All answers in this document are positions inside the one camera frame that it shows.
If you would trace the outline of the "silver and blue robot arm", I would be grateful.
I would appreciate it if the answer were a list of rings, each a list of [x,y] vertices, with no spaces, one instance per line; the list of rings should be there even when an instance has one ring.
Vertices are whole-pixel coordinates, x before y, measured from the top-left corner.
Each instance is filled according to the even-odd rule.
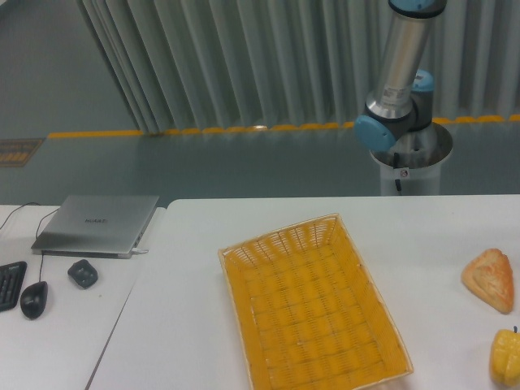
[[[354,122],[358,140],[369,150],[390,150],[407,132],[422,127],[413,86],[427,37],[446,1],[390,1],[392,18],[375,87]]]

